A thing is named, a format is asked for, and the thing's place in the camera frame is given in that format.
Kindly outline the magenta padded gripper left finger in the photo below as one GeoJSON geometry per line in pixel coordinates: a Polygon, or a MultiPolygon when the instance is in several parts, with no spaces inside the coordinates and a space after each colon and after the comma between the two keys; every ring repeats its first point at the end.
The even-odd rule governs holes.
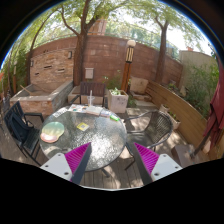
{"type": "Polygon", "coordinates": [[[86,143],[66,154],[55,154],[41,169],[79,185],[91,152],[91,144],[86,143]]]}

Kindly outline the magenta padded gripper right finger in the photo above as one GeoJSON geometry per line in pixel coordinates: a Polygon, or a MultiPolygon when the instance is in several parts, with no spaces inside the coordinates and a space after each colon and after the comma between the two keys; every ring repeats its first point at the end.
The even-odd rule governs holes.
{"type": "Polygon", "coordinates": [[[182,169],[169,155],[157,154],[138,143],[134,144],[132,153],[143,185],[148,185],[182,169]]]}

